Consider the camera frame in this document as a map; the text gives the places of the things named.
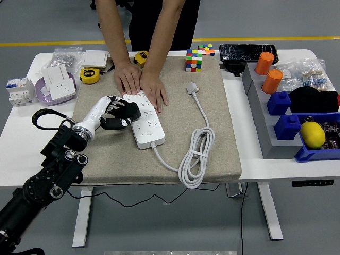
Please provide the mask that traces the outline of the person's left hand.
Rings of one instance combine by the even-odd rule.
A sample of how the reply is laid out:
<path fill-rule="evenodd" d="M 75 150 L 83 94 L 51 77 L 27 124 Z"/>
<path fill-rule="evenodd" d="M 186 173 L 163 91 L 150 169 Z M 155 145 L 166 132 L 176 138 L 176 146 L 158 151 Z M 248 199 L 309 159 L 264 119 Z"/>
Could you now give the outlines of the person's left hand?
<path fill-rule="evenodd" d="M 168 105 L 168 96 L 163 82 L 157 73 L 142 71 L 140 77 L 140 88 L 153 105 L 156 113 L 162 112 L 162 103 Z"/>

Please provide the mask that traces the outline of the person's right hand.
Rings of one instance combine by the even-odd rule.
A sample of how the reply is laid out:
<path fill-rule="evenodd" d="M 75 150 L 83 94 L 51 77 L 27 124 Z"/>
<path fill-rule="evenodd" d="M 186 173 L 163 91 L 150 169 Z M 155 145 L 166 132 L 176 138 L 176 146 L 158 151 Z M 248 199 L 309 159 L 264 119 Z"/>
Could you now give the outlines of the person's right hand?
<path fill-rule="evenodd" d="M 119 92 L 135 95 L 140 91 L 141 70 L 131 62 L 115 64 L 114 79 Z"/>

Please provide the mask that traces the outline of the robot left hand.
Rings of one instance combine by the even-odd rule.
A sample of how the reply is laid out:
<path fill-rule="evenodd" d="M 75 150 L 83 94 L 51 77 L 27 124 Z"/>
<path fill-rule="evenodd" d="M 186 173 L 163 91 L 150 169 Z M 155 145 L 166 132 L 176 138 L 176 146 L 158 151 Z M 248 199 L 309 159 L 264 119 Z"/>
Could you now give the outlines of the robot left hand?
<path fill-rule="evenodd" d="M 99 127 L 105 130 L 122 130 L 139 116 L 136 103 L 128 103 L 116 96 L 104 96 L 72 130 L 91 141 Z"/>

